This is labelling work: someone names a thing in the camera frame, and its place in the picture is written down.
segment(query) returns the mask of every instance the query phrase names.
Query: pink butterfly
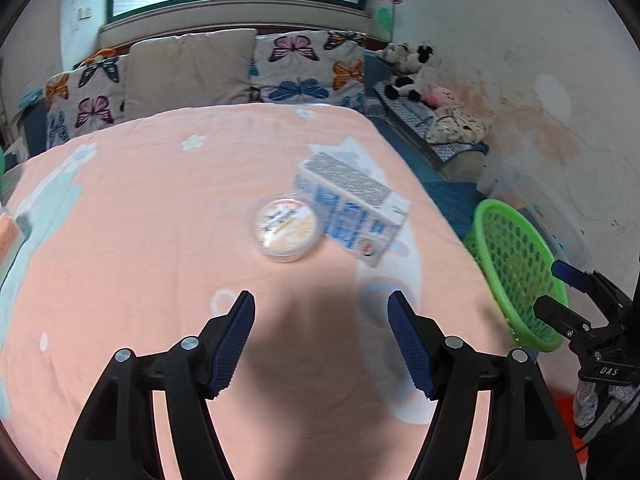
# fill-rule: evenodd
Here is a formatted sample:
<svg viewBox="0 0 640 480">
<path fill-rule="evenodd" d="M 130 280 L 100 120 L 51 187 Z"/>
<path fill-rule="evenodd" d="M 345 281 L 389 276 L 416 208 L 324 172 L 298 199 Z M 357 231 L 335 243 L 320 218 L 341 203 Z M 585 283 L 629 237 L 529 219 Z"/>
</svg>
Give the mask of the pink butterfly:
<svg viewBox="0 0 640 480">
<path fill-rule="evenodd" d="M 100 117 L 107 124 L 113 124 L 113 116 L 109 111 L 109 100 L 104 95 L 98 95 L 95 99 L 88 97 L 80 101 L 76 128 L 82 126 L 93 116 Z"/>
<path fill-rule="evenodd" d="M 270 63 L 282 59 L 291 52 L 299 52 L 311 61 L 320 60 L 320 58 L 316 56 L 314 50 L 310 47 L 311 40 L 306 36 L 296 36 L 295 39 L 290 38 L 289 36 L 281 36 L 275 40 L 274 44 L 275 48 L 269 58 Z"/>
</svg>

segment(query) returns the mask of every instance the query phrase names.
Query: milk carton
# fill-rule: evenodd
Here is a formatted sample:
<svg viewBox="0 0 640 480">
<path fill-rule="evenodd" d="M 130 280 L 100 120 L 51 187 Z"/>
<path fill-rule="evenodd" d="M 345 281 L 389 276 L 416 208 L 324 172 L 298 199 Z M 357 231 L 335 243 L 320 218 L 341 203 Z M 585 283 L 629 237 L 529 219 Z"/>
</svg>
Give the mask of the milk carton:
<svg viewBox="0 0 640 480">
<path fill-rule="evenodd" d="M 318 206 L 324 233 L 372 267 L 412 206 L 385 184 L 322 152 L 298 166 L 295 186 Z"/>
</svg>

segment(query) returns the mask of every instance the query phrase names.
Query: pink plush toy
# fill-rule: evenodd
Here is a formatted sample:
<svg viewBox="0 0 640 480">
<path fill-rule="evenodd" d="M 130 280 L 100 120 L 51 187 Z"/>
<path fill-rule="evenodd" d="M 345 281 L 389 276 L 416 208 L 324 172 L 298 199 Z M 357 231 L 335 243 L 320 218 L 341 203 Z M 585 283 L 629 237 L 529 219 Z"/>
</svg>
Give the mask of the pink plush toy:
<svg viewBox="0 0 640 480">
<path fill-rule="evenodd" d="M 437 86 L 423 99 L 431 108 L 440 108 L 441 106 L 459 105 L 460 100 L 451 90 Z"/>
</svg>

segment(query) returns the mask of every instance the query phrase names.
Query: red object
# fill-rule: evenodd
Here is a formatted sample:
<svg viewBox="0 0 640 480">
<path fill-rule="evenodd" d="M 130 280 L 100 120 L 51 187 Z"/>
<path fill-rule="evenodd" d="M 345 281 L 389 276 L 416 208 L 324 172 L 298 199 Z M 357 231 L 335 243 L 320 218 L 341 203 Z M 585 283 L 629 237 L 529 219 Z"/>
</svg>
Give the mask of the red object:
<svg viewBox="0 0 640 480">
<path fill-rule="evenodd" d="M 561 399 L 555 400 L 556 406 L 558 407 L 558 411 L 562 416 L 562 420 L 564 421 L 564 425 L 569 432 L 569 436 L 571 437 L 571 443 L 574 445 L 574 449 L 581 448 L 584 446 L 584 442 L 578 438 L 575 434 L 575 423 L 574 423 L 574 398 L 573 397 L 562 397 Z M 578 462 L 584 464 L 587 462 L 589 457 L 589 448 L 583 449 L 580 453 L 578 453 Z"/>
</svg>

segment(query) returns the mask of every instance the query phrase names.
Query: window sill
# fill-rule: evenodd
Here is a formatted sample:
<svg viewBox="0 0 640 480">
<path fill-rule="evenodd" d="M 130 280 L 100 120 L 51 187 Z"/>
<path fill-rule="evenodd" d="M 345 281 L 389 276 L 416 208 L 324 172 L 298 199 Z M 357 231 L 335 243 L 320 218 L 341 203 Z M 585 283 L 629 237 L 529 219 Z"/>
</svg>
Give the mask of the window sill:
<svg viewBox="0 0 640 480">
<path fill-rule="evenodd" d="M 100 29 L 100 46 L 118 47 L 167 34 L 239 25 L 369 31 L 362 10 L 305 0 L 199 0 L 147 10 Z"/>
</svg>

